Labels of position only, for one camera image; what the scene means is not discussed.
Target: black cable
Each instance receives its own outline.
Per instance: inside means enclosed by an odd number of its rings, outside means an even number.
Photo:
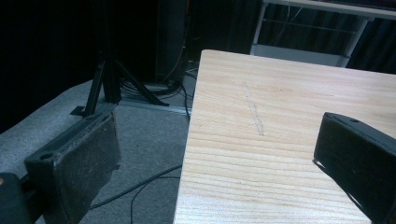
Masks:
[[[180,179],[179,176],[161,176],[156,178],[155,180],[159,180],[159,179]],[[143,186],[132,198],[131,200],[131,224],[134,224],[134,200],[136,199],[137,195],[145,188],[149,185],[150,183],[147,183],[145,186]]]
[[[118,198],[124,196],[125,194],[127,194],[127,193],[133,191],[134,189],[137,189],[137,188],[139,188],[140,186],[143,186],[143,185],[145,185],[145,184],[147,184],[147,183],[150,183],[151,181],[157,179],[158,177],[160,177],[160,176],[162,176],[162,175],[166,175],[166,174],[168,174],[168,173],[170,173],[170,172],[172,172],[172,171],[174,171],[174,170],[176,170],[176,169],[180,169],[180,168],[181,168],[181,165],[174,166],[174,167],[172,167],[172,168],[170,168],[170,169],[167,169],[167,170],[162,171],[162,172],[160,172],[160,173],[158,173],[158,174],[156,174],[156,175],[153,175],[152,177],[150,177],[150,178],[148,178],[148,179],[146,179],[146,180],[144,180],[144,181],[142,181],[142,182],[140,182],[140,183],[138,183],[138,184],[136,184],[136,185],[130,187],[129,189],[127,189],[127,190],[125,190],[125,191],[123,191],[123,192],[121,192],[121,193],[119,193],[119,194],[117,194],[117,195],[115,195],[115,196],[113,196],[113,197],[111,197],[111,198],[108,198],[108,199],[102,201],[101,203],[97,203],[97,204],[92,205],[91,208],[90,208],[90,210],[95,209],[95,208],[98,208],[98,207],[100,207],[100,206],[103,206],[103,205],[105,205],[105,204],[107,204],[107,203],[111,203],[111,202],[113,202],[114,200],[116,200],[116,199],[118,199]]]
[[[189,109],[187,108],[187,92],[183,84],[181,84],[181,89],[184,91],[184,108],[186,108],[187,119],[190,122],[190,113],[189,113]]]
[[[283,35],[283,33],[285,32],[285,29],[286,29],[287,27],[289,27],[290,24],[296,19],[296,17],[300,14],[300,11],[301,11],[302,9],[303,9],[303,8],[300,7],[300,9],[296,12],[296,14],[294,14],[294,17],[291,18],[291,20],[289,21],[290,6],[288,7],[288,17],[286,18],[286,22],[284,23],[282,30],[281,30],[281,31],[279,32],[279,34],[269,43],[269,45],[271,45],[271,43],[274,42],[274,40],[275,40],[274,46],[277,45],[277,43],[278,43],[279,40],[280,40],[280,37],[281,37],[281,36]]]
[[[194,76],[194,75],[192,75],[192,74],[190,74],[190,73],[187,73],[187,72],[186,72],[186,76],[188,76],[188,77],[192,77],[192,78],[194,78],[195,80],[197,79],[197,77],[196,77],[196,76]]]

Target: dark fabric wall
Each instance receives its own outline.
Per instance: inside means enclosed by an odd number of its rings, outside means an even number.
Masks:
[[[95,64],[88,1],[1,1],[0,133],[91,79]]]

